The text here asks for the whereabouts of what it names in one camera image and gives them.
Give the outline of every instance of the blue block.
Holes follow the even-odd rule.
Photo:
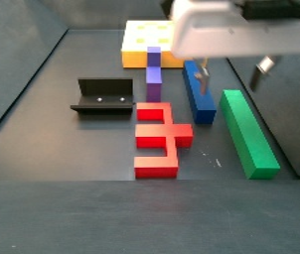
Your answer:
[[[217,108],[211,90],[208,89],[207,94],[201,95],[201,85],[196,79],[197,72],[199,68],[195,61],[185,61],[184,78],[195,122],[197,124],[213,124]]]
[[[148,47],[148,66],[161,67],[161,47]]]

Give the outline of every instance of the purple block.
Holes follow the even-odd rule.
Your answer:
[[[146,68],[146,101],[161,102],[163,71],[160,67]]]
[[[161,47],[148,47],[148,66],[161,67]]]
[[[160,67],[146,68],[146,84],[163,84],[163,72]]]

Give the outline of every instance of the yellow block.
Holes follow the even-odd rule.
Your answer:
[[[148,47],[161,47],[161,67],[184,67],[185,60],[171,52],[172,21],[128,21],[122,44],[124,67],[148,66]]]

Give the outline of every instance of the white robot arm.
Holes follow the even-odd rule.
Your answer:
[[[300,54],[300,5],[296,0],[171,1],[175,22],[172,53],[193,58],[205,94],[209,72],[205,58],[267,57],[267,73],[276,56]]]

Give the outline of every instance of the black holder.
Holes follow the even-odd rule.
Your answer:
[[[82,114],[132,114],[132,78],[80,78],[81,100],[71,109]]]

